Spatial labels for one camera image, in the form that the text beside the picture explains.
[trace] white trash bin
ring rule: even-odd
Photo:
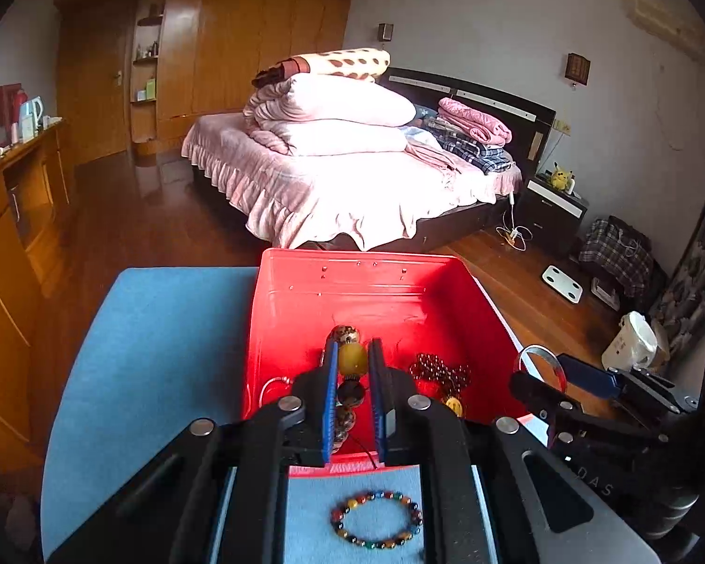
[[[658,340],[645,316],[632,311],[623,316],[619,324],[622,329],[603,352],[603,367],[628,371],[635,365],[649,366],[656,357]]]

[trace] wall outlet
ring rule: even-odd
[[[561,131],[564,135],[572,135],[572,126],[568,122],[562,121],[560,118],[553,119],[553,128]]]

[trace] silver bolt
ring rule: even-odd
[[[431,399],[429,399],[429,397],[427,396],[423,396],[422,394],[413,394],[407,400],[407,404],[410,405],[413,409],[423,411],[431,406]]]
[[[277,403],[282,411],[297,411],[303,405],[303,401],[297,396],[283,396]]]
[[[519,430],[519,422],[513,417],[500,417],[496,420],[496,427],[504,433],[504,435],[513,435]]]
[[[205,437],[214,430],[214,422],[209,420],[207,417],[200,417],[198,420],[193,420],[191,425],[188,427],[191,434],[196,437]]]

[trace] red box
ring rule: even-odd
[[[243,418],[259,408],[267,380],[317,367],[329,331],[340,324],[359,329],[366,346],[380,337],[384,360],[391,367],[406,371],[418,353],[438,354],[447,365],[468,363],[471,383],[460,395],[468,420],[525,420],[527,410],[509,393],[517,349],[457,258],[275,248],[264,252],[258,272]],[[368,376],[361,382],[368,387]],[[289,391],[290,386],[275,382],[266,388],[262,402]],[[369,399],[355,409],[351,437],[332,455],[331,464],[325,469],[292,467],[291,474],[373,470],[365,452],[376,459]]]

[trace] bed frame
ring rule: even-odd
[[[500,118],[512,130],[512,141],[506,145],[506,150],[522,171],[525,184],[534,176],[538,157],[543,154],[556,117],[556,112],[551,108],[474,82],[399,67],[389,67],[379,82],[410,101],[434,110],[438,108],[442,97],[452,97]],[[195,179],[204,177],[203,173],[197,171],[194,175]],[[206,187],[211,188],[210,192],[219,192],[208,185],[198,186],[204,190]],[[391,241],[373,250],[430,252],[498,221],[508,203],[508,199],[502,197],[496,204],[476,203],[456,207],[436,218],[421,219],[411,239]],[[226,205],[226,209],[237,211],[224,201],[222,204]],[[330,241],[308,241],[300,247],[305,250],[359,250],[355,241],[344,233]]]

